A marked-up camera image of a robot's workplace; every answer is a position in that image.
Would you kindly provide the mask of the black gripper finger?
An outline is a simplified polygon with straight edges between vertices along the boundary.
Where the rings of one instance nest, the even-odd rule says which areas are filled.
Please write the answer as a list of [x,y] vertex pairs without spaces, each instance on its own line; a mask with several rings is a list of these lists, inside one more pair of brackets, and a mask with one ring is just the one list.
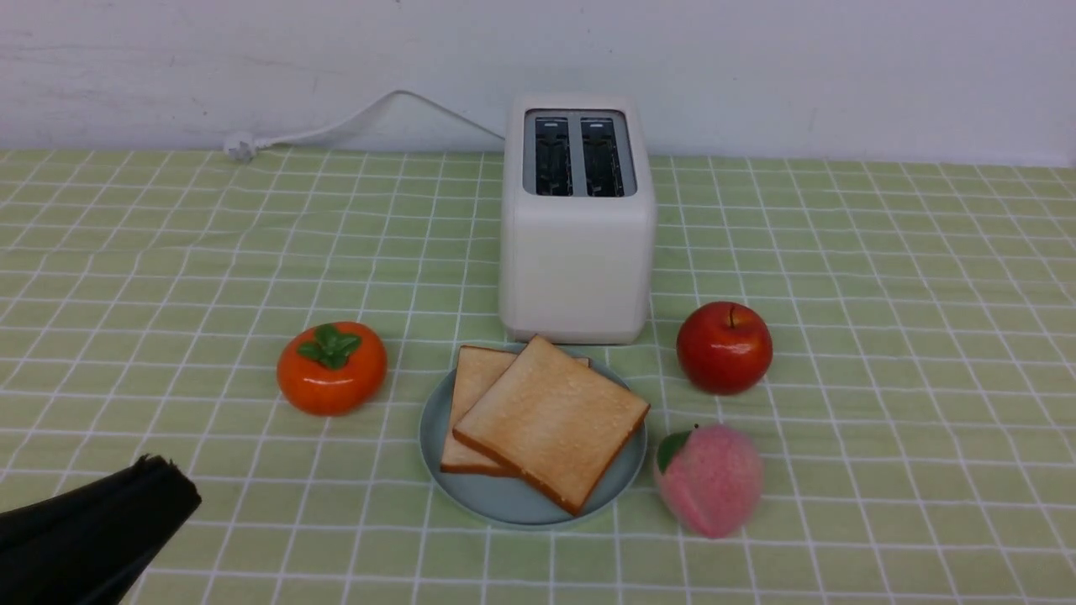
[[1,513],[3,604],[119,604],[203,500],[172,460]]

